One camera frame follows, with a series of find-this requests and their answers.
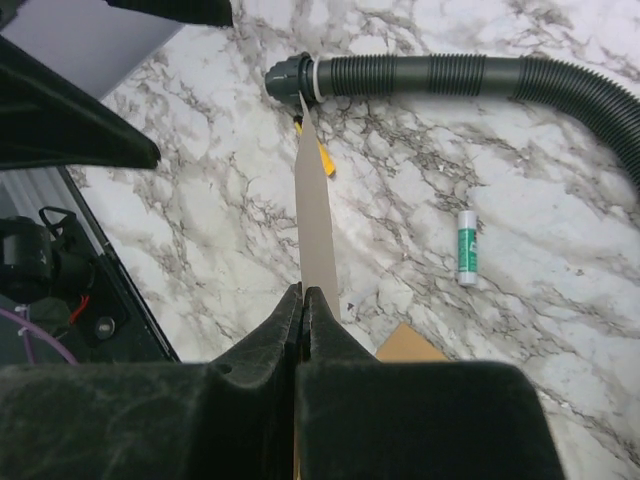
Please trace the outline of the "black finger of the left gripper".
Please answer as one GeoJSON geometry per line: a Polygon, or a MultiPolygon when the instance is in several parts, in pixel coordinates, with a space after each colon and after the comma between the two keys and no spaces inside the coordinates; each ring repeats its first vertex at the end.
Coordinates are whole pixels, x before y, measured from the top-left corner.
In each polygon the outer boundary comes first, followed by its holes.
{"type": "Polygon", "coordinates": [[[184,24],[211,27],[233,25],[229,0],[107,0],[107,4],[184,24]]]}
{"type": "Polygon", "coordinates": [[[1,40],[1,168],[154,169],[156,144],[99,101],[1,40]]]}

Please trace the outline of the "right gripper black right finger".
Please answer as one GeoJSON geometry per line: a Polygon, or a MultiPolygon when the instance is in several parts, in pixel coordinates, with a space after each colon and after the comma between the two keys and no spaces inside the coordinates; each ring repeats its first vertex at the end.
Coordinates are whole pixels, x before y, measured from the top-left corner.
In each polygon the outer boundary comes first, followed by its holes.
{"type": "Polygon", "coordinates": [[[305,295],[310,357],[296,372],[305,479],[561,479],[538,395],[494,361],[384,363],[305,295]]]}

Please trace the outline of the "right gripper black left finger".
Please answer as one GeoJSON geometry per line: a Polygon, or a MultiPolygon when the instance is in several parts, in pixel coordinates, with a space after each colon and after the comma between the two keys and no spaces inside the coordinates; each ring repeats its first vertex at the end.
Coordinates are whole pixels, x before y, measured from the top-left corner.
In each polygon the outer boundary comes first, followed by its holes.
{"type": "Polygon", "coordinates": [[[289,479],[303,296],[212,362],[1,372],[5,479],[289,479]]]}

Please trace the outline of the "brown kraft envelope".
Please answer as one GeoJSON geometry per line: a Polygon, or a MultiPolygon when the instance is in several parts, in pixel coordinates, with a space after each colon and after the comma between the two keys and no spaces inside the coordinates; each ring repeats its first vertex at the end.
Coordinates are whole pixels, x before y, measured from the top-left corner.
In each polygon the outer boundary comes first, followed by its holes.
{"type": "Polygon", "coordinates": [[[448,358],[407,324],[400,324],[376,352],[387,363],[446,362],[448,358]]]}

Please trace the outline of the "green white glue stick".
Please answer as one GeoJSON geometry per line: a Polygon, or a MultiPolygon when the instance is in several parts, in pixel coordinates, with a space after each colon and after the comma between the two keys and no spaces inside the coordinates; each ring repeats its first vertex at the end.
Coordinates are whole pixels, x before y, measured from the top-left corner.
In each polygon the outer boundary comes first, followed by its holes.
{"type": "Polygon", "coordinates": [[[475,286],[478,281],[477,214],[471,210],[458,214],[457,279],[462,286],[475,286]]]}

